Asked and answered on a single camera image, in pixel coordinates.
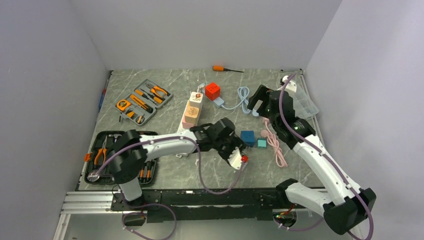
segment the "blue cube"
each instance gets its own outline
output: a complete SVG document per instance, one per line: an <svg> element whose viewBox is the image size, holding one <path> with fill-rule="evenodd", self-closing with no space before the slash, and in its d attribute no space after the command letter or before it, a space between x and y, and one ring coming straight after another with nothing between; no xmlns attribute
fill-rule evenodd
<svg viewBox="0 0 424 240"><path fill-rule="evenodd" d="M255 133L253 131L241 131L241 140L243 140L249 147L253 147L256 143Z"/></svg>
<svg viewBox="0 0 424 240"><path fill-rule="evenodd" d="M267 139L265 137L257 138L257 148L266 149L267 148Z"/></svg>

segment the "gray tool case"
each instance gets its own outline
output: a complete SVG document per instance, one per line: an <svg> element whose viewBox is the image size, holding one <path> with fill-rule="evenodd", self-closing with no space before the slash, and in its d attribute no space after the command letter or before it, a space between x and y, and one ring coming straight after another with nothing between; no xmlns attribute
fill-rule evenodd
<svg viewBox="0 0 424 240"><path fill-rule="evenodd" d="M162 108L174 95L156 82L145 79L133 92L115 104L122 119L129 119L138 126L144 125L157 109Z"/></svg>

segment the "tool tray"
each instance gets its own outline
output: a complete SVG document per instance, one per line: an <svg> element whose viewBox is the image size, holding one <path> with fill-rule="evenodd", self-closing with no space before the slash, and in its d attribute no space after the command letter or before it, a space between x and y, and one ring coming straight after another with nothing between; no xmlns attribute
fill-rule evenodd
<svg viewBox="0 0 424 240"><path fill-rule="evenodd" d="M147 85L163 89L167 94L149 88ZM135 124L142 126L150 120L156 111L162 108L174 95L168 89L162 87L154 81L145 79L142 81L133 92L127 94L124 98L115 104L121 114L119 121L129 119Z"/></svg>
<svg viewBox="0 0 424 240"><path fill-rule="evenodd" d="M155 132L155 131L137 130L137 132L140 135L150 135L150 136L158 135L158 133ZM114 144L114 137L109 137L109 135L119 134L119 135L122 136L124 133L125 133L125 131L101 131L97 134L97 136L94 139L94 143L91 147L91 152L88 153L85 156L85 161L87 162L87 167L85 168L85 172L84 172L84 181L86 183L93 184L93 185L114 185L115 184L108 165L104 168L104 170L100 174L100 178L98 180L89 181L88 175L91 171L97 170L102 166L102 164L100 164L100 163L103 163L103 154L101 155L101 157L98 161L99 165L95 165L94 162L95 162L95 158L96 158L97 154L99 153L99 149L102 148L102 144L103 144L103 141L105 140L105 138L108 138L107 142L106 142L106 149L109 149ZM157 165L158 165L158 158L152 159L151 162L152 162L151 170L150 170L151 178L149 180L147 180L147 178L146 178L147 172L148 172L147 171L147 163L144 165L143 178L140 177L140 173L138 174L138 182L140 183L141 186L144 186L144 187L148 186L148 185L152 184L154 179L155 179L155 172L156 172L156 168L157 168Z"/></svg>

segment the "coiled pink cable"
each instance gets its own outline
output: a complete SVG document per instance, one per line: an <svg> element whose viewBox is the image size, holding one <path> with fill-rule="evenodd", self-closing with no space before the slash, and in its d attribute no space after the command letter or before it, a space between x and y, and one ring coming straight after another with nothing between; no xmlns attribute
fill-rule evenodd
<svg viewBox="0 0 424 240"><path fill-rule="evenodd" d="M262 137L266 137L266 142L274 148L275 154L275 163L280 168L288 167L286 160L284 159L279 140L277 136L270 130L268 124L270 124L270 120L266 117L262 119L262 122L265 124L266 131L263 130L260 134Z"/></svg>

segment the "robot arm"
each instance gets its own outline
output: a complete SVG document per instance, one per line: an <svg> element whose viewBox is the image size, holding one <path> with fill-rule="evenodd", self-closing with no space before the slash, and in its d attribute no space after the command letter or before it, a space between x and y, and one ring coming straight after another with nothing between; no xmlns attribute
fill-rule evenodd
<svg viewBox="0 0 424 240"><path fill-rule="evenodd" d="M239 170L247 156L242 154L246 144L235 134L234 124L227 118L215 124L194 126L183 132L166 135L139 135L130 130L122 135L107 151L111 158L118 151L137 144L111 160L109 167L115 183L119 184L127 201L142 196L137 176L143 163L152 159L179 153L196 153L198 145L201 152L215 149L234 169Z"/></svg>
<svg viewBox="0 0 424 240"><path fill-rule="evenodd" d="M286 87L282 95L284 117L291 129L318 146L320 152L292 134L283 123L279 110L280 90L272 90L260 85L255 94L249 98L247 108L251 110L259 100L262 101L257 109L259 115L268 118L278 138L306 161L324 185L327 193L308 188L291 178L276 187L278 200L281 203L299 204L316 212L324 217L325 222L334 232L340 235L345 234L368 217L351 188L359 193L370 210L374 206L376 195L370 188L363 190L353 181L327 153L312 126L306 120L295 116L292 96L296 92L296 85L291 82L287 86L289 87ZM330 158L341 174L348 179L348 185L344 183L339 172L324 155Z"/></svg>

